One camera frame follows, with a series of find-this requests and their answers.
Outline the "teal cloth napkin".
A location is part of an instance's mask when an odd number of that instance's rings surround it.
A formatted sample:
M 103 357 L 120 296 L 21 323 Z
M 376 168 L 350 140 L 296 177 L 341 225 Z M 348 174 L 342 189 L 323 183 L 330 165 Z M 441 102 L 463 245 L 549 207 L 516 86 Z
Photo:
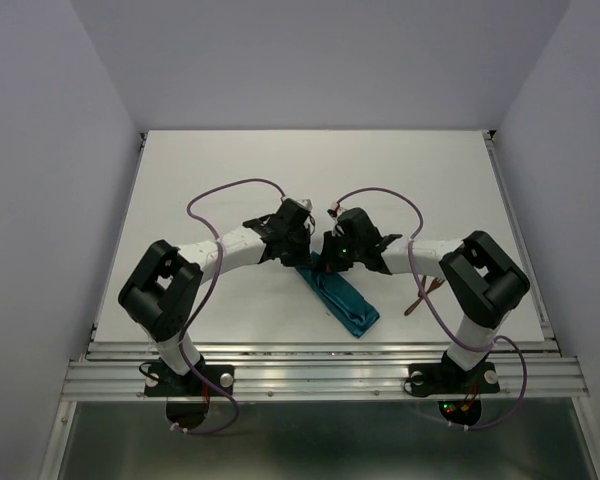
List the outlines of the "teal cloth napkin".
M 364 296 L 338 273 L 317 269 L 319 254 L 311 253 L 310 267 L 297 267 L 305 281 L 328 312 L 355 338 L 363 337 L 380 319 L 380 313 Z

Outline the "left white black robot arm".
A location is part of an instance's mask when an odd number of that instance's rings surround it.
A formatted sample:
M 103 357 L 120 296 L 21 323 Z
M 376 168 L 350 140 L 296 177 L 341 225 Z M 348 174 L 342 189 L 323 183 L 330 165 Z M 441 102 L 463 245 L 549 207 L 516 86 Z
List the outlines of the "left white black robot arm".
M 124 283 L 118 303 L 149 336 L 179 393 L 202 382 L 202 360 L 186 332 L 200 286 L 232 270 L 278 260 L 285 267 L 310 264 L 310 212 L 285 201 L 269 215 L 245 221 L 217 240 L 173 246 L 152 243 Z

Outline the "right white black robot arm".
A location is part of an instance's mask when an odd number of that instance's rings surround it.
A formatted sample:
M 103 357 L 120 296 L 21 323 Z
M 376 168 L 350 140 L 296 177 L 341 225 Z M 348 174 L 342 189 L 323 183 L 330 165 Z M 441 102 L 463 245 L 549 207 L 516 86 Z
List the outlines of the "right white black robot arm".
M 316 270 L 343 272 L 356 263 L 384 275 L 433 277 L 449 286 L 463 312 L 458 330 L 453 333 L 439 314 L 434 318 L 451 339 L 440 378 L 452 390 L 475 380 L 475 367 L 488 355 L 504 319 L 530 290 L 527 275 L 484 231 L 443 241 L 326 232 Z

